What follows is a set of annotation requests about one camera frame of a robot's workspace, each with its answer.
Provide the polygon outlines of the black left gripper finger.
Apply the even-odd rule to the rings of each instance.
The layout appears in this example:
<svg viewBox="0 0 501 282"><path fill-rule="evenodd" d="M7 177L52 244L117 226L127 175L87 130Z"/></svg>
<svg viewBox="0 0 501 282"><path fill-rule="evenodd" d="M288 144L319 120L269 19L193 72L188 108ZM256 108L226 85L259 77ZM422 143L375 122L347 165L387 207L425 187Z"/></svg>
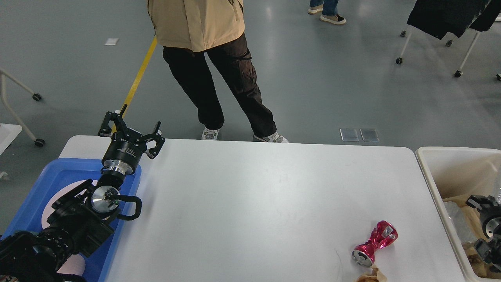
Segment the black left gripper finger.
<svg viewBox="0 0 501 282"><path fill-rule="evenodd" d="M152 133L142 135L138 138L138 148L142 154L146 154L149 159L155 159L164 145L165 138L159 132L161 121L156 123ZM155 142L155 146L148 148L148 143Z"/></svg>
<svg viewBox="0 0 501 282"><path fill-rule="evenodd" d="M109 137L112 141L132 141L132 130L123 120L124 111L108 111L98 130L98 136Z"/></svg>

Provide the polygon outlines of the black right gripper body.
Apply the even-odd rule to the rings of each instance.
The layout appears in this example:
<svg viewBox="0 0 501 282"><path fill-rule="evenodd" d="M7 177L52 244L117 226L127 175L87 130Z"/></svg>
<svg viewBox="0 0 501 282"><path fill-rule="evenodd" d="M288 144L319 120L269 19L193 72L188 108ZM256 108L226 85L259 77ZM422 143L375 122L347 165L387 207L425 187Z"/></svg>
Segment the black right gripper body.
<svg viewBox="0 0 501 282"><path fill-rule="evenodd" d="M481 226L487 239L492 238L501 222L501 207L490 206L481 209Z"/></svg>

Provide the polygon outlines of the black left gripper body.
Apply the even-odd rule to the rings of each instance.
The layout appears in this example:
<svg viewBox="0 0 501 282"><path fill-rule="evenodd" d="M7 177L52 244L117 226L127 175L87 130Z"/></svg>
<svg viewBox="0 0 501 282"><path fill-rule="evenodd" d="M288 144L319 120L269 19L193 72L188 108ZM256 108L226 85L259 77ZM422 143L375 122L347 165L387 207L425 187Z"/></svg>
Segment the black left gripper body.
<svg viewBox="0 0 501 282"><path fill-rule="evenodd" d="M133 174L147 149L145 143L136 144L112 138L102 159L102 165L107 170L118 171L123 175Z"/></svg>

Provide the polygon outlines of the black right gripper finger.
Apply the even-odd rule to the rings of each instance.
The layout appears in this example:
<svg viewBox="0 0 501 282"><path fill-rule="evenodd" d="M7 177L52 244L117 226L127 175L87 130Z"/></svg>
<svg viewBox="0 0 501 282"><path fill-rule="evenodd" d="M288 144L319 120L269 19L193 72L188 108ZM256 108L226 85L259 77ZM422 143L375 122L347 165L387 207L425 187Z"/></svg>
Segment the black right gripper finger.
<svg viewBox="0 0 501 282"><path fill-rule="evenodd" d="M487 210L499 205L496 199L491 195L471 195L466 200L466 204L476 210Z"/></svg>

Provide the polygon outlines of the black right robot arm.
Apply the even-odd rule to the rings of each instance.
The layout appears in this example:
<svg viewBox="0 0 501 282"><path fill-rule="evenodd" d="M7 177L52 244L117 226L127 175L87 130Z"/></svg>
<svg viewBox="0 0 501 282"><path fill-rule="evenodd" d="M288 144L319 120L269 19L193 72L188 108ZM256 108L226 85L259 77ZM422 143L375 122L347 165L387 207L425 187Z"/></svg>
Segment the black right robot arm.
<svg viewBox="0 0 501 282"><path fill-rule="evenodd" d="M478 239L474 248L481 259L501 269L501 206L493 196L471 195L466 204L479 212L485 239Z"/></svg>

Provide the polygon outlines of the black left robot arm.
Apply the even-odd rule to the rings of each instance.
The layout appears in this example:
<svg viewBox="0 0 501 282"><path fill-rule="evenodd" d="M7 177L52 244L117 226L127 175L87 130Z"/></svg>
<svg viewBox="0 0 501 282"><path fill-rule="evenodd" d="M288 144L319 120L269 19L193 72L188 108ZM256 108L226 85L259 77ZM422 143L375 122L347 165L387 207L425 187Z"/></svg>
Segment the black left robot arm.
<svg viewBox="0 0 501 282"><path fill-rule="evenodd" d="M58 270L72 255L92 255L114 234L114 220L140 216L141 199L124 195L120 189L125 178L136 172L143 154L150 159L159 154L165 138L159 132L160 122L146 135L127 127L124 112L124 108L119 113L108 111L98 131L98 136L111 138L111 143L97 183L85 180L55 200L49 226L41 232L18 231L2 239L2 277L20 282L84 282L80 275Z"/></svg>

